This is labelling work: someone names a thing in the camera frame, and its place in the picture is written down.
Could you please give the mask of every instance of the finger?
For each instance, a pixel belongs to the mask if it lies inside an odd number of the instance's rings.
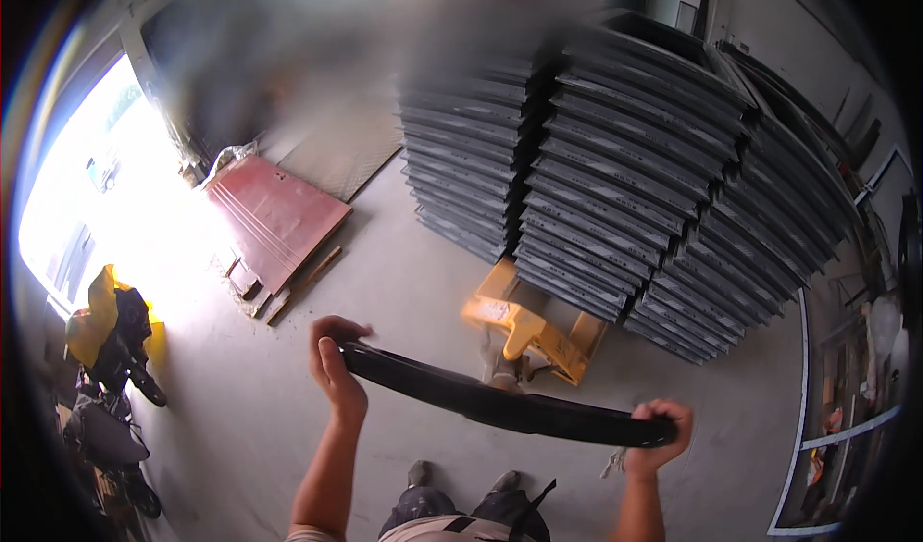
[[[657,416],[666,416],[676,422],[691,419],[692,417],[692,410],[688,406],[677,404],[673,401],[654,400],[651,403],[651,409]]]
[[[324,336],[329,336],[338,343],[345,344],[373,333],[371,326],[360,326],[340,316],[324,316],[311,323],[311,335],[318,341]]]
[[[352,374],[346,368],[346,362],[343,361],[340,347],[333,341],[333,338],[320,338],[317,346],[320,350],[320,359],[324,363],[324,372],[326,372],[331,383],[336,384],[347,377],[352,378]]]
[[[646,404],[639,404],[631,412],[631,417],[636,420],[649,420],[653,418],[651,407]]]
[[[324,371],[324,362],[320,357],[319,340],[314,336],[311,336],[307,343],[307,367],[318,384],[329,385],[330,380]]]

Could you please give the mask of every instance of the gray shoe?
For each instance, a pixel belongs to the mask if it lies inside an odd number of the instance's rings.
[[[497,479],[497,482],[494,484],[494,487],[490,489],[491,493],[494,492],[511,492],[519,488],[520,482],[523,481],[523,474],[517,472],[516,470],[510,470],[503,476]]]
[[[407,488],[429,486],[433,480],[433,465],[426,460],[417,460],[407,473]]]

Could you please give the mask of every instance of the stack of panels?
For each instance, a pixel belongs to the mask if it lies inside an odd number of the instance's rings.
[[[417,219],[490,263],[516,246],[525,178],[546,135],[560,47],[534,32],[480,44],[466,63],[427,60],[402,80],[402,172]]]
[[[527,180],[517,265],[527,282],[566,290],[600,318],[615,320],[642,294],[698,219],[711,186],[736,162],[747,130],[741,116],[755,106],[720,55],[695,42],[693,56],[689,39],[610,12],[576,30],[565,49],[570,67]],[[626,325],[666,340],[671,332],[660,322],[638,314]]]
[[[629,318],[696,364],[783,315],[785,302],[835,257],[856,216],[804,118],[785,98],[767,103],[773,92],[739,77],[760,109],[738,145],[739,163],[725,169],[697,227],[671,248]]]

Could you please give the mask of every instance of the pallet jack fork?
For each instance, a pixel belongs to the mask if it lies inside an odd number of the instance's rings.
[[[565,336],[541,316],[508,301],[519,283],[513,260],[501,259],[464,305],[461,317],[487,331],[488,336],[491,332],[505,335],[506,360],[514,362],[528,349],[544,358],[547,368],[562,380],[575,386],[580,384],[608,322],[582,311],[571,335]]]

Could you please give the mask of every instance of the wrist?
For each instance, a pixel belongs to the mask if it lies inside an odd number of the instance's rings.
[[[330,409],[329,425],[349,431],[359,431],[365,421],[365,410]]]
[[[656,470],[627,470],[625,472],[625,479],[629,484],[634,484],[637,486],[653,486],[657,487],[657,471]]]

